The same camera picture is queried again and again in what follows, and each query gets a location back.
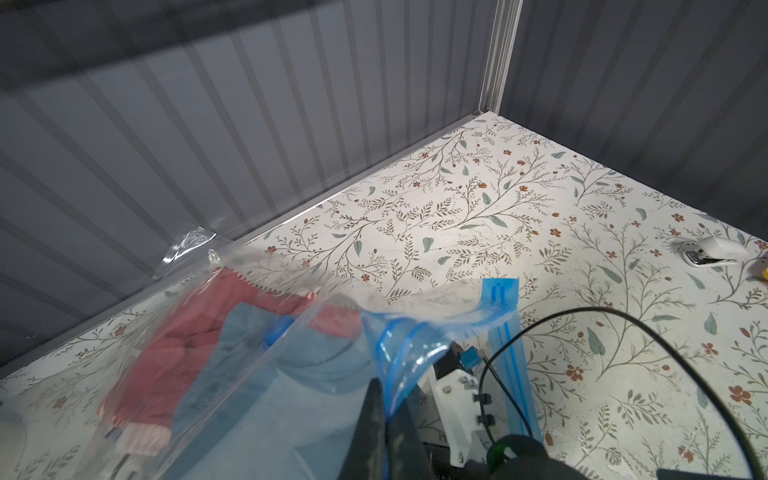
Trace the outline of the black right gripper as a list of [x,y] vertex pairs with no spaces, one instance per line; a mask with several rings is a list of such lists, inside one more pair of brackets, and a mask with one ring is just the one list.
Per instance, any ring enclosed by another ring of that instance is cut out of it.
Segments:
[[460,467],[450,464],[448,447],[429,444],[428,458],[438,479],[588,479],[576,468],[550,457],[538,440],[525,435],[506,435],[490,446],[483,461],[467,460]]

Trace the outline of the clear vacuum bag blue zip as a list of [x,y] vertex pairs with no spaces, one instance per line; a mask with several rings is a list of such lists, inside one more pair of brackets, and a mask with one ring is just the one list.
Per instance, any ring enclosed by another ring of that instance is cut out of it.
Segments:
[[119,349],[79,479],[483,478],[537,437],[526,376],[480,381],[475,335],[518,332],[515,278],[395,301],[293,260],[208,250]]

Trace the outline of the white stapler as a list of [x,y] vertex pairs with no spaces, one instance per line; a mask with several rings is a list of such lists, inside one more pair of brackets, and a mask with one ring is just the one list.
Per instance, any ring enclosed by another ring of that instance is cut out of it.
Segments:
[[735,265],[749,256],[739,242],[720,237],[709,237],[685,247],[683,260],[692,267],[714,268]]

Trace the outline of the blue tank top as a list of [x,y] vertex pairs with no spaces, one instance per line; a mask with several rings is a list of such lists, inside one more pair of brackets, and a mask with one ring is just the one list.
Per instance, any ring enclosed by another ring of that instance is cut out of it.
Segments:
[[[264,331],[295,319],[266,348]],[[333,479],[375,368],[360,313],[331,303],[279,314],[238,304],[182,397],[166,479]]]

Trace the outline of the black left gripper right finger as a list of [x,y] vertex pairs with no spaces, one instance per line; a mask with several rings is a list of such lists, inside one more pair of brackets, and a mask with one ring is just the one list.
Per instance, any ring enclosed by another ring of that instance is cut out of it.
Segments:
[[407,402],[388,420],[386,442],[391,480],[435,479]]

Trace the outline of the red ribbed garment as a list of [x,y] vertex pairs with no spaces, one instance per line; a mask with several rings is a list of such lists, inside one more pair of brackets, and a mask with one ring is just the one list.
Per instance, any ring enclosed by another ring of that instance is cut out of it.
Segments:
[[171,430],[182,397],[212,356],[240,303],[279,314],[321,305],[314,294],[276,293],[223,268],[173,307],[136,363],[104,400],[105,438],[119,455],[156,457],[180,439]]

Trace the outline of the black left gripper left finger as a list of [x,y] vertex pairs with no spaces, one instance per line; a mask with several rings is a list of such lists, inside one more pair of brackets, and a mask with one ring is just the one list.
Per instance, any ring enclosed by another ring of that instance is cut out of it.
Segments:
[[381,480],[385,475],[386,462],[383,389],[378,379],[372,379],[338,479]]

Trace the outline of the blue vacuum valve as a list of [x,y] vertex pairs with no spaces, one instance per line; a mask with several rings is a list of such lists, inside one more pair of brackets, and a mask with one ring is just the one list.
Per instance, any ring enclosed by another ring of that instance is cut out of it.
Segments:
[[273,321],[264,331],[263,343],[265,347],[269,348],[279,341],[292,326],[294,321],[295,319],[288,315],[281,316]]

